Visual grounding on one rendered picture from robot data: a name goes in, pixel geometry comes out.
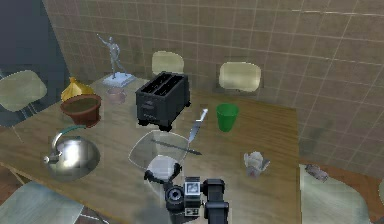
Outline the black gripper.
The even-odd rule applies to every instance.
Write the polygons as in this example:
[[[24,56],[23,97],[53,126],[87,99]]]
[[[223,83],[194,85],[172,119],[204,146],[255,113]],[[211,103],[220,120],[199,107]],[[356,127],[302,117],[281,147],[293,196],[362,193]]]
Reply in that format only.
[[[174,185],[174,179],[180,174],[181,171],[182,166],[179,163],[175,163],[171,180],[157,178],[150,170],[146,170],[144,173],[145,180],[155,182],[163,186],[166,208],[169,212],[184,211],[184,189],[179,185]]]

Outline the clear glass bowl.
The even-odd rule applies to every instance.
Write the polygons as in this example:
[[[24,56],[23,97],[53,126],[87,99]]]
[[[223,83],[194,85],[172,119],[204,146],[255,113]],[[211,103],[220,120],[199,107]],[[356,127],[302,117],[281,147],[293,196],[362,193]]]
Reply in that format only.
[[[132,148],[129,160],[155,178],[168,180],[174,165],[182,164],[187,155],[188,139],[172,132],[153,130],[144,135]]]

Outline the brown clay bowl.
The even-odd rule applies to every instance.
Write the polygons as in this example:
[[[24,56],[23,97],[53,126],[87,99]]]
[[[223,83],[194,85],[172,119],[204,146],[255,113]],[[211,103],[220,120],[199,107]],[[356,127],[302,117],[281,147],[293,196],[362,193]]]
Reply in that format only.
[[[73,120],[75,125],[92,127],[101,119],[101,102],[101,97],[96,94],[83,94],[62,102],[60,109]]]

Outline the dark grey thin utensil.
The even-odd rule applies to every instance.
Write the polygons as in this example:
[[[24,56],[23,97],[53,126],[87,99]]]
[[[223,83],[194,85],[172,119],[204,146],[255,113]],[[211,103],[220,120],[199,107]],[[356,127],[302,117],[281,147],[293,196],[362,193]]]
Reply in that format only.
[[[176,146],[176,145],[172,145],[172,144],[165,143],[165,142],[162,142],[162,141],[157,141],[157,140],[154,140],[154,139],[151,139],[151,141],[156,143],[156,144],[160,144],[162,146],[176,148],[176,149],[179,149],[179,150],[182,150],[182,151],[185,151],[185,152],[188,152],[188,153],[192,153],[192,154],[195,154],[195,155],[202,155],[201,152],[198,152],[198,151],[190,149],[190,148],[179,147],[179,146]]]

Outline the wooden table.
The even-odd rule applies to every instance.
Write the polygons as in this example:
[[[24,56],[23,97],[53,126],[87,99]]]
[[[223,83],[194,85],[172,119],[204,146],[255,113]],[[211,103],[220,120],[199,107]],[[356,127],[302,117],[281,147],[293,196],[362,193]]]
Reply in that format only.
[[[89,175],[62,183],[43,164],[53,136],[72,123],[57,104],[0,133],[0,164],[123,224],[166,224],[166,210],[142,171],[128,159],[135,143],[152,129],[138,125],[136,118],[135,92],[144,83],[142,79],[130,83],[124,103],[104,102],[100,121],[90,129],[78,130],[101,154],[100,163]],[[216,107],[223,103],[239,108],[229,132],[218,127]],[[203,109],[208,113],[191,144],[202,155],[188,155],[183,174],[224,180],[229,224],[301,224],[295,110],[194,90],[190,107],[173,123],[174,132],[187,136]],[[257,178],[248,176],[244,165],[244,154],[254,151],[270,160]]]

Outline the black toaster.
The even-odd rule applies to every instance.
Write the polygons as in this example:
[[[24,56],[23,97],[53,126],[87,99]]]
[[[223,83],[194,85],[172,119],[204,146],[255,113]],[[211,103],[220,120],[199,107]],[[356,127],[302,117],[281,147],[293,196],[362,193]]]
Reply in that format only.
[[[162,71],[136,92],[138,124],[157,125],[169,132],[185,107],[191,105],[189,80],[185,74]]]

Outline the green cup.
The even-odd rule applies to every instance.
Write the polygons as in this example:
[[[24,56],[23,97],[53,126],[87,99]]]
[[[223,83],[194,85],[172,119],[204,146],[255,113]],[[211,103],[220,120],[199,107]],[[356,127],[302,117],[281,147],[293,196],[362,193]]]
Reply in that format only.
[[[223,132],[229,132],[237,119],[239,108],[235,104],[223,103],[216,107],[218,127]]]

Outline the white crumpled object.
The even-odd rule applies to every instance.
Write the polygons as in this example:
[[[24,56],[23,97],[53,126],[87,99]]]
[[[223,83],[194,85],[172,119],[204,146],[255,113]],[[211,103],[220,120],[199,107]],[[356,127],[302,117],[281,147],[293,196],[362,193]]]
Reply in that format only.
[[[254,151],[252,153],[244,154],[244,165],[246,167],[246,174],[250,177],[257,178],[264,172],[270,164],[270,160],[263,157],[260,152]]]

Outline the silver kettle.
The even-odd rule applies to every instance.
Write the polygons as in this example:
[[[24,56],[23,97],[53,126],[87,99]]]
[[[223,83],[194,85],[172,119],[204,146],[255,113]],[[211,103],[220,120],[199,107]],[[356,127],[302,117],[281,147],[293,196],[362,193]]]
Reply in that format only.
[[[100,162],[97,146],[81,137],[66,134],[77,129],[86,129],[85,125],[72,125],[59,131],[51,142],[51,151],[43,157],[50,175],[62,182],[74,181],[90,174]]]

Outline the pale chair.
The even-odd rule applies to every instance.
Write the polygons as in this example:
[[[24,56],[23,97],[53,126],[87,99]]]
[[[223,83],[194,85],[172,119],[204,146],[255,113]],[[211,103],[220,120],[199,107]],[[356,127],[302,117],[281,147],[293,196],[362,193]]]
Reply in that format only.
[[[371,224],[358,191],[332,177],[318,180],[305,165],[299,167],[302,224]]]
[[[0,205],[0,224],[75,224],[83,205],[29,182]]]
[[[157,75],[161,72],[183,73],[184,60],[176,53],[168,51],[157,51],[152,56],[152,73]]]
[[[261,69],[248,62],[226,62],[220,67],[219,85],[224,89],[256,91],[261,83]]]
[[[47,94],[47,87],[36,72],[23,70],[0,74],[0,126],[11,127],[37,113],[33,103]]]

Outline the yellow cone shaped object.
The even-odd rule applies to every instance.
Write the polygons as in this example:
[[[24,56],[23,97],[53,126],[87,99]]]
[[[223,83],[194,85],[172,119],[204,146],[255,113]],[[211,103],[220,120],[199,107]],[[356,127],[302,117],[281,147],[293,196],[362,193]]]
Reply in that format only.
[[[94,90],[81,82],[79,82],[76,78],[69,78],[69,85],[65,88],[61,93],[61,100],[66,101],[72,97],[84,95],[84,94],[93,94]]]

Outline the grey figure statue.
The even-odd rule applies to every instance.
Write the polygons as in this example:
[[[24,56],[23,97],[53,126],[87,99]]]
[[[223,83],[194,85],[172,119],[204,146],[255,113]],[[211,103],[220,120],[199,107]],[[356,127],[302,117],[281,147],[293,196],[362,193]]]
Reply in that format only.
[[[110,63],[112,73],[103,80],[103,83],[110,87],[123,88],[130,82],[134,81],[136,77],[127,72],[126,68],[120,61],[120,47],[112,37],[104,40],[100,35],[97,35],[99,40],[109,49]]]

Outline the grey crumpled object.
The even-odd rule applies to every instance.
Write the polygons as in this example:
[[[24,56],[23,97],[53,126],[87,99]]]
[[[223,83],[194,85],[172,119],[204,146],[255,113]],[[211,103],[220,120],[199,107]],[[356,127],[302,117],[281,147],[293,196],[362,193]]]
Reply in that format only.
[[[315,179],[325,182],[329,175],[316,164],[306,164],[305,171]]]

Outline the white handled knife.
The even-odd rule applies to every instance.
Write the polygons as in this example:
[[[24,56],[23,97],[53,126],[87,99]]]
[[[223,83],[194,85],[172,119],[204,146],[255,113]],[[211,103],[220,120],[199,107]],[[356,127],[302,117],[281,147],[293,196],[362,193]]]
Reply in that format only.
[[[197,135],[197,133],[201,127],[201,124],[203,123],[207,113],[208,113],[208,110],[203,109],[202,114],[200,115],[200,118],[194,122],[194,124],[190,130],[190,134],[189,134],[189,138],[188,138],[189,143],[191,143],[194,140],[194,138],[196,137],[196,135]]]

